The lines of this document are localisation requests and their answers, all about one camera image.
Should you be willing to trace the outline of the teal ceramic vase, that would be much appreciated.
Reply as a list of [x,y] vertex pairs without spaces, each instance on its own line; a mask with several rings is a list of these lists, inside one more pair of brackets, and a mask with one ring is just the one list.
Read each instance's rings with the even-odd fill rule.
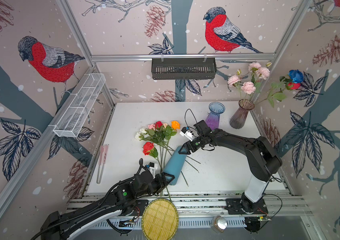
[[178,146],[177,149],[175,150],[174,154],[171,156],[170,160],[168,161],[168,163],[165,166],[164,172],[174,175],[175,176],[175,184],[174,185],[170,185],[170,186],[175,186],[178,178],[181,174],[181,170],[183,168],[185,159],[186,159],[186,155],[180,155],[178,153],[178,150],[181,146]]

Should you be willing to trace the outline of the pink grey glass vase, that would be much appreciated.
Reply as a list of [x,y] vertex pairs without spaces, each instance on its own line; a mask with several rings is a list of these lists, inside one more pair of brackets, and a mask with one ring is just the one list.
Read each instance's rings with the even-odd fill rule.
[[244,127],[248,113],[255,108],[253,101],[247,99],[241,99],[238,105],[238,110],[229,121],[230,126],[234,129],[241,129]]

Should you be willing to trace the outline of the pink carnation bunch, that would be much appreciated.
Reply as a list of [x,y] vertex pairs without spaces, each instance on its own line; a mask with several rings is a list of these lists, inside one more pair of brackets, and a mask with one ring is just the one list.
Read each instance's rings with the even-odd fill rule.
[[268,62],[265,66],[262,66],[258,62],[252,62],[249,64],[248,70],[251,75],[251,82],[255,86],[256,93],[260,92],[262,81],[265,81],[270,77],[271,65],[271,62]]
[[244,82],[243,78],[244,76],[241,70],[237,70],[236,74],[231,76],[227,81],[229,87],[235,87],[238,90],[240,99],[246,99],[256,91],[255,84],[252,81]]

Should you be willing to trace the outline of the red artificial rose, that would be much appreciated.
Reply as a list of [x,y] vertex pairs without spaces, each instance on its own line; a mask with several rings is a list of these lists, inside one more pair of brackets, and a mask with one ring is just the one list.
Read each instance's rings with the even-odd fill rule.
[[271,88],[267,92],[266,97],[258,101],[256,104],[268,102],[271,107],[274,107],[276,101],[281,102],[287,98],[286,94],[284,93],[285,91],[297,90],[300,86],[300,83],[294,82],[273,82],[271,83]]

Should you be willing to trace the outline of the blue artificial rose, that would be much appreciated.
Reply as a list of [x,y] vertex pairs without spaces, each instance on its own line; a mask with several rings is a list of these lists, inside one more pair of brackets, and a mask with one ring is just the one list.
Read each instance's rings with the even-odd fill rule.
[[303,76],[302,72],[299,71],[299,70],[290,70],[289,71],[289,78],[295,84],[299,84],[299,83],[303,82],[303,80],[304,80],[304,76]]

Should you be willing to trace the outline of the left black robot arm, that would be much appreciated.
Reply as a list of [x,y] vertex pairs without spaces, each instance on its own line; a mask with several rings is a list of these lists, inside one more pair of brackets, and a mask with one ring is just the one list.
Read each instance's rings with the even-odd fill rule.
[[32,239],[73,240],[94,225],[117,216],[130,214],[141,197],[159,194],[175,176],[166,172],[152,175],[143,159],[134,176],[114,184],[105,196],[83,208],[67,214],[53,212]]

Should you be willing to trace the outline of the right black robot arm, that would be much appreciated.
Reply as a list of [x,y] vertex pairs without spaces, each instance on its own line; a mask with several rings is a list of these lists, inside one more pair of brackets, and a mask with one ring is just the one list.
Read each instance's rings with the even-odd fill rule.
[[204,120],[196,123],[194,128],[198,136],[190,138],[176,152],[180,155],[190,155],[209,145],[225,147],[246,156],[252,177],[241,196],[240,209],[246,214],[260,209],[264,204],[264,191],[282,166],[282,160],[270,142],[262,136],[256,139],[245,138],[222,129],[212,130]]

